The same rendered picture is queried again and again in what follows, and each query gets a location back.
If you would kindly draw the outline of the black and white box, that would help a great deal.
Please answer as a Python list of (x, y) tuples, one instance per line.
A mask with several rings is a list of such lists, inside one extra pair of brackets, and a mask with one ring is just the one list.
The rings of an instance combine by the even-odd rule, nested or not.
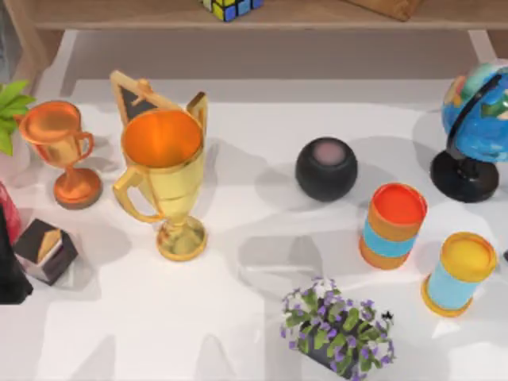
[(69, 268), (78, 251), (69, 234), (35, 218), (13, 246), (27, 275), (52, 286)]

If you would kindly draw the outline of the gold trophy cup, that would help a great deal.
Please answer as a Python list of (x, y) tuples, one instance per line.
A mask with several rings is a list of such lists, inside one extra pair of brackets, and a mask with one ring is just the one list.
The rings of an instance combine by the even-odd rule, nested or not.
[(113, 185), (124, 211), (138, 221), (160, 221), (162, 256), (186, 261), (206, 246), (203, 224), (190, 216), (204, 175), (200, 122), (182, 110), (150, 110), (127, 124), (121, 147), (127, 169)]

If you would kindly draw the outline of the wooden open shelf unit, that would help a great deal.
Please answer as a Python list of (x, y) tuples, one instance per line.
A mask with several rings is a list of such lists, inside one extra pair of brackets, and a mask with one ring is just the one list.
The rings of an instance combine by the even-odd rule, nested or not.
[(387, 0), (409, 6), (400, 21), (348, 0), (263, 0), (263, 5), (235, 21), (218, 20), (198, 0), (0, 0), (21, 42), (18, 76), (37, 78), (54, 61), (63, 34), (74, 30), (160, 31), (168, 37), (189, 31), (195, 38), (218, 37), (214, 59), (230, 52), (225, 42), (247, 40), (253, 61), (230, 69), (238, 78), (324, 79), (334, 70), (318, 68), (328, 54), (348, 58), (346, 39), (359, 34), (363, 52), (380, 46), (388, 33), (408, 33), (422, 48), (447, 32), (483, 30), (495, 53), (508, 59), (508, 0)]

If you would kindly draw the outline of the purple flowers in black pot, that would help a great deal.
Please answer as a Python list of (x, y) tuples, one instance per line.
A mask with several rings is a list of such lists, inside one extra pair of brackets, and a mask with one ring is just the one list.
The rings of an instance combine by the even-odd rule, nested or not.
[(348, 381), (365, 381), (372, 368), (395, 360), (390, 336), (393, 315), (374, 302), (345, 297), (332, 279), (317, 277), (306, 289), (283, 298), (280, 336), (299, 351)]

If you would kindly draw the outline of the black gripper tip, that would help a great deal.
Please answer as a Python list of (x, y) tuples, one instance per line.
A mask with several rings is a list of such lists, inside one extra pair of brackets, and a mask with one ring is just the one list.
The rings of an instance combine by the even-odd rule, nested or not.
[(13, 252), (3, 207), (0, 205), (0, 305), (19, 305), (33, 292)]

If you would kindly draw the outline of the blue globe on black stand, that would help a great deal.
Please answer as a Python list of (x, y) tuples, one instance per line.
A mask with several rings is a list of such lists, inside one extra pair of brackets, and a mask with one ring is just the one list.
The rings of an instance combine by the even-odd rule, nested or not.
[(434, 186), (465, 203), (498, 188), (498, 162), (508, 162), (508, 60), (482, 63), (457, 76), (441, 107), (445, 150), (430, 164)]

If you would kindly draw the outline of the yellow and blue can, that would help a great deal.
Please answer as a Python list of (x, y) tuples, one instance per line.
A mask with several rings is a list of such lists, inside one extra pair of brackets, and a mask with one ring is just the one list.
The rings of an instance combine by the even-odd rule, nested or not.
[(442, 244), (435, 269), (421, 285), (421, 297), (435, 314), (458, 317), (496, 265), (497, 256), (489, 241), (475, 233), (454, 233)]

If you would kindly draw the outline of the black round speaker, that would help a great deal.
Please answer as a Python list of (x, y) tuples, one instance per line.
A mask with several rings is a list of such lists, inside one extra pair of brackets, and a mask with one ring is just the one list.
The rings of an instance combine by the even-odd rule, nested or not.
[(343, 198), (355, 185), (358, 160), (354, 151), (335, 137), (319, 137), (298, 154), (295, 178), (302, 191), (319, 202)]

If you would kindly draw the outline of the multicoloured puzzle cube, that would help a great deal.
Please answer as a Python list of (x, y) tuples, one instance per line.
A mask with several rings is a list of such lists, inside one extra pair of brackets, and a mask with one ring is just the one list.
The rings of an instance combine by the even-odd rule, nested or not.
[(259, 9), (264, 0), (198, 0), (217, 19), (231, 22), (252, 10)]

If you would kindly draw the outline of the green leafy potted plant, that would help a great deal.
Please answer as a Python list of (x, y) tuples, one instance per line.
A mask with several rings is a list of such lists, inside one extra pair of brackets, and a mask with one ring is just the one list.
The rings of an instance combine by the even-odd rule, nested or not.
[(0, 181), (9, 183), (30, 164), (27, 143), (15, 117), (24, 117), (36, 99), (24, 93), (27, 81), (0, 83)]

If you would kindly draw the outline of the red translucent object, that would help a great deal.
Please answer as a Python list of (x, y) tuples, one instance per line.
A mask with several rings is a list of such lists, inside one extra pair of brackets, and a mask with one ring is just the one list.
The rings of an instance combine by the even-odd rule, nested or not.
[(2, 182), (0, 182), (0, 204), (4, 211), (10, 243), (14, 244), (21, 234), (21, 217)]

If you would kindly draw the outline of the wooden board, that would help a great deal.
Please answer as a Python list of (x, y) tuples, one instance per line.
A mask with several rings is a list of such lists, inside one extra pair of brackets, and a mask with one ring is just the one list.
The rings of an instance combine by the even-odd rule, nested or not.
[(408, 21), (423, 0), (345, 0), (366, 10), (398, 21)]

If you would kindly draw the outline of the orange and blue can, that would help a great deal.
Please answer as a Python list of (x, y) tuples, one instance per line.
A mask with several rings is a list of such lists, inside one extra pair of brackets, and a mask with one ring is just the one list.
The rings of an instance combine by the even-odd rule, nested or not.
[(372, 267), (393, 270), (406, 262), (428, 211), (425, 198), (404, 183), (387, 183), (372, 195), (359, 249)]

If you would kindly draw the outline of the wooden framed blackboard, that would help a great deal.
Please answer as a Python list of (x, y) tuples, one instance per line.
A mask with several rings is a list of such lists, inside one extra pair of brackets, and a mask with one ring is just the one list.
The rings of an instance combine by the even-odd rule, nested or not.
[[(147, 79), (133, 79), (120, 71), (113, 71), (110, 74), (110, 82), (124, 127), (136, 116), (149, 110), (183, 110), (178, 104), (155, 92)], [(208, 119), (206, 94), (198, 92), (187, 103), (186, 111), (199, 122), (205, 132)]]

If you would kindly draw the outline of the bronze trophy cup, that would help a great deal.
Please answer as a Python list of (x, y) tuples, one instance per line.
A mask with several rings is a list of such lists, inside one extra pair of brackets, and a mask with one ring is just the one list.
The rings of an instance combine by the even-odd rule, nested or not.
[(81, 210), (98, 201), (102, 181), (98, 174), (75, 165), (94, 149), (94, 136), (82, 130), (79, 109), (65, 101), (50, 101), (13, 119), (22, 137), (48, 165), (63, 170), (53, 185), (55, 200), (65, 209)]

